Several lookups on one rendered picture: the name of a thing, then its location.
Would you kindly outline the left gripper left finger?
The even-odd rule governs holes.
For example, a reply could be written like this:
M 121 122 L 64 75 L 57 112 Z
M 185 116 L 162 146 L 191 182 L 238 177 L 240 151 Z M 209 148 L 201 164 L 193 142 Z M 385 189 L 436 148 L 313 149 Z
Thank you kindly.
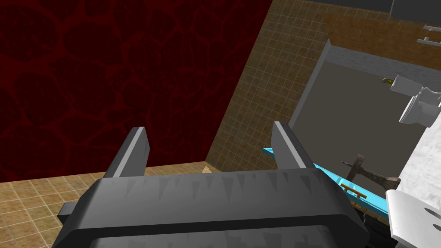
M 103 177 L 143 176 L 149 151 L 145 127 L 133 127 Z

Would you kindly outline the dark bronze faucet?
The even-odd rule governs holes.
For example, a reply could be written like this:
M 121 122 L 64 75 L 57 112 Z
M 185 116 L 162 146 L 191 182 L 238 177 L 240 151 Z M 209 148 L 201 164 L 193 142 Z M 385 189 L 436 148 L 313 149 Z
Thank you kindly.
M 387 190 L 396 190 L 401 182 L 399 177 L 385 177 L 380 174 L 376 174 L 372 171 L 369 171 L 362 167 L 362 163 L 365 157 L 363 155 L 358 154 L 355 162 L 353 164 L 347 163 L 346 161 L 342 161 L 343 164 L 351 167 L 349 173 L 346 176 L 346 180 L 352 182 L 357 174 L 360 174 L 371 181 L 381 185 L 386 191 Z

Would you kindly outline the cyan cabinet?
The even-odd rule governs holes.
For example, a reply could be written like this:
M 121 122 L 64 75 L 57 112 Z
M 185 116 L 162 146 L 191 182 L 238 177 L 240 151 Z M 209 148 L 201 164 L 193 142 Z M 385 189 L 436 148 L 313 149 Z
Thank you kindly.
M 362 194 L 366 195 L 367 198 L 357 198 L 356 195 L 350 191 L 346 192 L 346 195 L 348 196 L 349 200 L 355 202 L 355 204 L 366 208 L 367 210 L 369 210 L 370 212 L 373 212 L 377 215 L 379 215 L 380 217 L 384 218 L 384 219 L 388 219 L 389 215 L 388 215 L 388 207 L 387 207 L 387 201 L 386 199 L 370 192 L 369 190 L 366 190 L 360 186 L 358 186 L 357 184 L 355 184 L 354 182 L 350 182 L 347 181 L 345 178 L 317 165 L 314 163 L 314 165 L 316 166 L 316 168 L 322 170 L 325 174 L 327 174 L 332 180 L 334 180 L 340 187 L 341 184 L 345 184 L 348 187 L 353 188 L 354 190 L 361 192 Z

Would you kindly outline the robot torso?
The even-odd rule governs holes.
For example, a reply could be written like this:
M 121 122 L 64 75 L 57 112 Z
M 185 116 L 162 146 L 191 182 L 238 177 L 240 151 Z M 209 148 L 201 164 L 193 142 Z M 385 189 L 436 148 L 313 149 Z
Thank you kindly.
M 441 248 L 441 210 L 402 191 L 385 194 L 395 248 Z

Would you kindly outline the white toilet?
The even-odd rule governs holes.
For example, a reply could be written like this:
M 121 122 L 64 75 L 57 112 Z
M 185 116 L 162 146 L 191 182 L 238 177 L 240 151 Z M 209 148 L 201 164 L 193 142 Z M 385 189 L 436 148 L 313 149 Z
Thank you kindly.
M 430 128 L 441 113 L 441 92 L 401 76 L 393 80 L 390 90 L 412 97 L 399 119 L 400 123 Z

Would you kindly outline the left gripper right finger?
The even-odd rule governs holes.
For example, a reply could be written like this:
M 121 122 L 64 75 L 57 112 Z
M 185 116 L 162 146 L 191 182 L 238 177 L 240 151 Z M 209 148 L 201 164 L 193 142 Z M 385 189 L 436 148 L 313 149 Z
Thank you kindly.
M 278 169 L 315 168 L 291 127 L 284 121 L 275 121 L 271 146 Z

